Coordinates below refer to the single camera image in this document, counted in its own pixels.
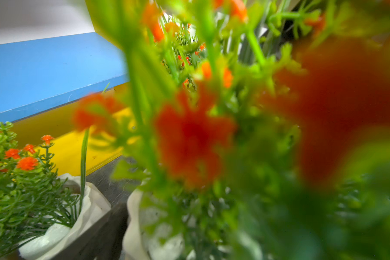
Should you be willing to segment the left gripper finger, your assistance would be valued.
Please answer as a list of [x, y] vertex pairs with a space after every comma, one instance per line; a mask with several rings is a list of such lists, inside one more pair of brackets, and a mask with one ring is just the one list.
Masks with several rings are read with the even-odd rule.
[[79, 238], [53, 257], [55, 260], [118, 260], [127, 229], [125, 203], [114, 206]]

